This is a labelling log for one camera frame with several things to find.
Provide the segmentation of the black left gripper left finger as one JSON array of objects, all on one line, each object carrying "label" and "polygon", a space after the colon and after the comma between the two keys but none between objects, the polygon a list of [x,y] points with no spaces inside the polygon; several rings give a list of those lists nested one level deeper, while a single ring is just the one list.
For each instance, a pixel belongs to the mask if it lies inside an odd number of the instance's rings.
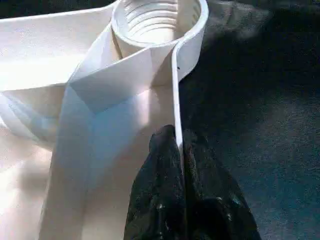
[{"label": "black left gripper left finger", "polygon": [[165,125],[150,138],[149,153],[130,193],[125,240],[183,240],[186,196],[175,128]]}]

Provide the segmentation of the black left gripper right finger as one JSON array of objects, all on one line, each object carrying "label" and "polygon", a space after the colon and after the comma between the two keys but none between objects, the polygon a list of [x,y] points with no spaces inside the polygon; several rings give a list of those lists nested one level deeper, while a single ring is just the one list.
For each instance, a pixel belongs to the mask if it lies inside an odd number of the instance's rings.
[{"label": "black left gripper right finger", "polygon": [[255,218],[204,136],[183,135],[187,229],[191,240],[259,240]]}]

